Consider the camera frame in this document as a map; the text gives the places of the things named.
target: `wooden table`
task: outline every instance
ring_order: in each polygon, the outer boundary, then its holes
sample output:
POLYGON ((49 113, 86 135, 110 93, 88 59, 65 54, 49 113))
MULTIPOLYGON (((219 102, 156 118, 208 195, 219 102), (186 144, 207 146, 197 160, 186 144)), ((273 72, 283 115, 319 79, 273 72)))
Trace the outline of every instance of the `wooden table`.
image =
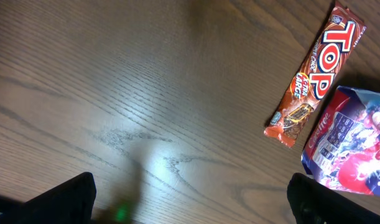
MULTIPOLYGON (((336 85, 380 83, 380 1, 336 85)), ((264 124, 329 1, 0 1, 0 195, 26 201, 90 171, 94 216, 294 223, 288 149, 264 124)), ((344 194, 380 214, 380 197, 344 194)))

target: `snack package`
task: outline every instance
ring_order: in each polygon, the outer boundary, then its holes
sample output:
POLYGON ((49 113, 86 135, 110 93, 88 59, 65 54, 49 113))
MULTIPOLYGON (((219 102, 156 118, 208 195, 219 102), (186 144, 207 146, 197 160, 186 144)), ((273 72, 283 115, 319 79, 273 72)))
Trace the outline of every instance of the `snack package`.
POLYGON ((299 132, 336 74, 356 47, 366 27, 349 9, 336 2, 322 34, 292 79, 264 134, 286 146, 295 144, 299 132))
POLYGON ((329 189, 380 195, 380 93, 339 86, 302 164, 329 189))

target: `chocolate bar image on wrapper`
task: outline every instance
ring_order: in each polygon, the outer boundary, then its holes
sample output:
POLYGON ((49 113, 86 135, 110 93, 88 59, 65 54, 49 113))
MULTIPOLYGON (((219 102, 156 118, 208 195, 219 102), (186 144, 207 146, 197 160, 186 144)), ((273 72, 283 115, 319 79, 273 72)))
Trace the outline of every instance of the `chocolate bar image on wrapper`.
POLYGON ((359 42, 366 26, 338 1, 316 43, 286 90, 264 134, 288 147, 328 92, 333 79, 359 42))

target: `black object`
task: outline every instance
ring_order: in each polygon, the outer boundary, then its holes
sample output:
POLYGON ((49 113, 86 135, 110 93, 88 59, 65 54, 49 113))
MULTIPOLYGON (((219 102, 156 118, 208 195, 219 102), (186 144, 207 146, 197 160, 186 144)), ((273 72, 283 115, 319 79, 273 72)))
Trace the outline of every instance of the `black object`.
POLYGON ((380 224, 379 215, 303 174, 293 175, 287 196, 297 224, 380 224))
POLYGON ((95 198, 93 175, 84 172, 7 212, 7 202, 0 201, 0 224, 90 223, 95 198))

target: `wood grain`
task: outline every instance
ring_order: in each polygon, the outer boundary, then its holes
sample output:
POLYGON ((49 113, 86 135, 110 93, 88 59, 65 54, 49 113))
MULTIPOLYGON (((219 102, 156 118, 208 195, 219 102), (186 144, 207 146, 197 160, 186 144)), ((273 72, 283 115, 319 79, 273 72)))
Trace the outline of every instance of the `wood grain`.
MULTIPOLYGON (((342 3, 368 29, 336 84, 374 88, 380 1, 342 3)), ((318 112, 292 149, 262 132, 329 8, 0 1, 0 195, 90 171, 95 218, 127 202, 138 223, 294 223, 286 186, 318 112)), ((380 214, 380 197, 344 195, 380 214)))

